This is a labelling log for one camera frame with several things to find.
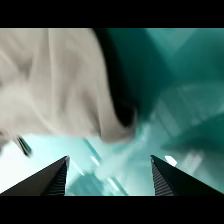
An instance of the teal surface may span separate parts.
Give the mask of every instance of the teal surface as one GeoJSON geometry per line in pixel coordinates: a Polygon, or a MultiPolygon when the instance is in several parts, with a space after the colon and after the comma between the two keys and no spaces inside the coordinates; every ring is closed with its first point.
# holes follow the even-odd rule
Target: teal surface
{"type": "Polygon", "coordinates": [[[106,30],[138,108],[135,138],[30,136],[32,172],[70,155],[68,195],[96,195],[102,186],[103,195],[154,195],[150,155],[172,156],[177,168],[224,193],[224,29],[106,30]]]}

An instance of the clothing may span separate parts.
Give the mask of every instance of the clothing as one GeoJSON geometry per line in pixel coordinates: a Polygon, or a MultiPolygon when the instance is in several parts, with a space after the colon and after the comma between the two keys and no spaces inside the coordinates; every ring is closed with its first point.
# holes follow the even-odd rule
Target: clothing
{"type": "Polygon", "coordinates": [[[128,140],[89,28],[0,29],[0,129],[10,136],[56,134],[128,140]]]}

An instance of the white highlight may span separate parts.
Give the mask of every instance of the white highlight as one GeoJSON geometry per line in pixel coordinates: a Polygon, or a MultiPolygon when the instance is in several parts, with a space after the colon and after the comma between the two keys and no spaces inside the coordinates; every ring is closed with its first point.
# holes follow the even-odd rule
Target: white highlight
{"type": "Polygon", "coordinates": [[[172,156],[165,156],[165,159],[171,166],[177,165],[177,161],[172,156]]]}
{"type": "Polygon", "coordinates": [[[113,180],[111,180],[110,178],[107,178],[107,180],[110,182],[110,184],[112,185],[112,187],[113,187],[116,191],[119,191],[119,188],[118,188],[117,185],[113,182],[113,180]]]}
{"type": "Polygon", "coordinates": [[[92,159],[92,161],[93,161],[97,166],[100,165],[100,163],[98,162],[98,160],[97,160],[95,157],[90,156],[90,158],[92,159]]]}
{"type": "Polygon", "coordinates": [[[84,173],[82,172],[82,170],[78,167],[78,165],[71,160],[72,165],[74,166],[74,168],[82,175],[84,176],[84,173]]]}

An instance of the gray fabric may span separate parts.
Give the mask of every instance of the gray fabric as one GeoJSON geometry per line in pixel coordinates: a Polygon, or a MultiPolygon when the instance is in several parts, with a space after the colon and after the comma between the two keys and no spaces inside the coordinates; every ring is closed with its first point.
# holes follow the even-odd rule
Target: gray fabric
{"type": "Polygon", "coordinates": [[[104,59],[88,28],[0,29],[0,128],[129,140],[118,121],[104,59]]]}

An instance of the beige cloth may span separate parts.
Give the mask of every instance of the beige cloth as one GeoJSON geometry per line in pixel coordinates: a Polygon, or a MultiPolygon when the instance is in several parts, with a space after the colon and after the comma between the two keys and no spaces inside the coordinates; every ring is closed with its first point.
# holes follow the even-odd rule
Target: beige cloth
{"type": "Polygon", "coordinates": [[[0,130],[128,140],[88,28],[0,29],[0,130]]]}

